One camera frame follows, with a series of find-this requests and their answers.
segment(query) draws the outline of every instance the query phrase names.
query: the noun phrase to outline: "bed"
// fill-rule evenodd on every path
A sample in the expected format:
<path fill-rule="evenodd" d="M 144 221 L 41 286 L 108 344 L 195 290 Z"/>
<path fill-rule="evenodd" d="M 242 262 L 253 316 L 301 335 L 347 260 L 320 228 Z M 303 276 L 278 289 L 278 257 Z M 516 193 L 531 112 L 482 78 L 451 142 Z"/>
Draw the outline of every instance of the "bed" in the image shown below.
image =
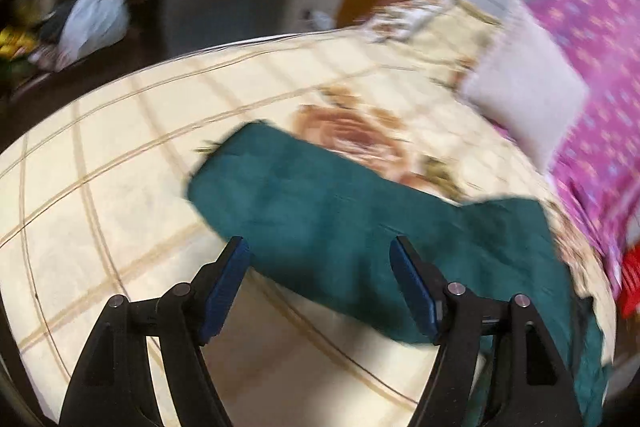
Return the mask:
<path fill-rule="evenodd" d="M 94 90 L 12 144 L 0 155 L 0 286 L 45 413 L 59 417 L 111 295 L 159 296 L 219 254 L 184 188 L 256 119 L 347 156 L 375 143 L 370 168 L 454 203 L 540 200 L 576 293 L 593 296 L 610 363 L 615 309 L 597 253 L 522 151 L 451 89 L 498 30 L 457 2 L 410 44 L 344 29 L 199 52 Z M 178 425 L 157 340 L 148 348 L 162 418 Z M 436 348 L 395 343 L 251 271 L 203 352 L 235 425 L 401 426 Z"/>

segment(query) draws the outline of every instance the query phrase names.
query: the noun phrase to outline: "screw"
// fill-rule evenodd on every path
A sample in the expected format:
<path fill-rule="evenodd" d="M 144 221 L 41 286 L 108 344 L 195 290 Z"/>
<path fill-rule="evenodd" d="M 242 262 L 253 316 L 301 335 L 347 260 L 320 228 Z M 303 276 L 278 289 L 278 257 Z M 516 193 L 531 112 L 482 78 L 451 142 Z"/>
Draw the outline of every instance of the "screw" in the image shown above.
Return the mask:
<path fill-rule="evenodd" d="M 182 297 L 183 295 L 187 295 L 191 291 L 191 285 L 188 282 L 178 282 L 177 285 L 174 286 L 172 292 L 174 295 L 178 297 Z"/>
<path fill-rule="evenodd" d="M 447 290 L 449 290 L 453 295 L 462 295 L 465 291 L 465 285 L 460 282 L 450 282 L 447 285 Z"/>
<path fill-rule="evenodd" d="M 529 306 L 531 304 L 531 299 L 529 299 L 529 297 L 527 297 L 526 295 L 523 295 L 522 293 L 518 293 L 513 300 L 516 302 L 516 304 L 518 306 L 520 306 L 521 308 L 526 308 L 527 306 Z"/>
<path fill-rule="evenodd" d="M 124 296 L 122 295 L 114 295 L 109 299 L 109 306 L 112 308 L 117 308 L 124 302 Z"/>

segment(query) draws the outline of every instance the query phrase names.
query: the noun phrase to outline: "blue gripper pad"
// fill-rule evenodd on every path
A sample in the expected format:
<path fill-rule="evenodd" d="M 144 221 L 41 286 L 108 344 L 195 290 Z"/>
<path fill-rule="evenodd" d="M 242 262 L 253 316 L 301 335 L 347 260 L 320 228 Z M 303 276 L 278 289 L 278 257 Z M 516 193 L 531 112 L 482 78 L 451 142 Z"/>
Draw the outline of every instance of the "blue gripper pad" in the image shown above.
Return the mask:
<path fill-rule="evenodd" d="M 433 342 L 438 335 L 435 302 L 397 239 L 391 241 L 389 262 L 415 325 L 420 333 Z"/>
<path fill-rule="evenodd" d="M 219 259 L 215 263 L 225 264 L 204 305 L 204 320 L 197 334 L 201 346 L 220 333 L 244 273 L 251 263 L 251 251 L 244 239 L 232 237 L 227 245 L 229 247 L 235 248 L 230 253 L 225 248 L 220 254 L 220 258 L 226 257 L 226 263 L 225 259 Z"/>

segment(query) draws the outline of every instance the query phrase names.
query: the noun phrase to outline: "white plastic bag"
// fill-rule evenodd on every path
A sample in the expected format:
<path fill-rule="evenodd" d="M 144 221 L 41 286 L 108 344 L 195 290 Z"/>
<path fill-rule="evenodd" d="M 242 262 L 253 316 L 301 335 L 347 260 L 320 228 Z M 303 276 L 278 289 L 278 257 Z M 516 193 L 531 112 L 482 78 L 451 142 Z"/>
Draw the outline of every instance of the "white plastic bag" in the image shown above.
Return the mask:
<path fill-rule="evenodd" d="M 62 29 L 56 71 L 115 44 L 128 26 L 126 0 L 77 0 Z"/>

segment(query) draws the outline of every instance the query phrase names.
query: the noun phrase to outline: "floral pattern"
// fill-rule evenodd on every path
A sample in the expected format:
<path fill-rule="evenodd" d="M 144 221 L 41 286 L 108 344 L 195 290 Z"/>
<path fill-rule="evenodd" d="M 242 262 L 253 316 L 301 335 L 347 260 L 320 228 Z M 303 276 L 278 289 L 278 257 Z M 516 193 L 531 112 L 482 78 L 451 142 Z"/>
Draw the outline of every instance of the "floral pattern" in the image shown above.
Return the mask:
<path fill-rule="evenodd" d="M 500 21 L 466 0 L 421 21 L 404 39 L 386 42 L 434 82 L 456 89 L 501 30 Z"/>
<path fill-rule="evenodd" d="M 387 134 L 405 127 L 400 118 L 380 107 L 370 108 L 369 115 L 344 107 L 343 99 L 358 100 L 346 87 L 329 86 L 322 92 L 328 93 L 338 107 L 302 105 L 294 117 L 296 136 L 363 165 L 387 180 L 462 201 L 463 193 L 445 162 L 425 156 L 420 162 L 421 172 L 412 172 L 405 142 Z"/>
<path fill-rule="evenodd" d="M 439 13 L 446 12 L 458 0 L 399 0 L 384 6 L 376 6 L 373 16 L 363 26 L 372 41 L 396 39 L 403 41 L 412 32 Z"/>

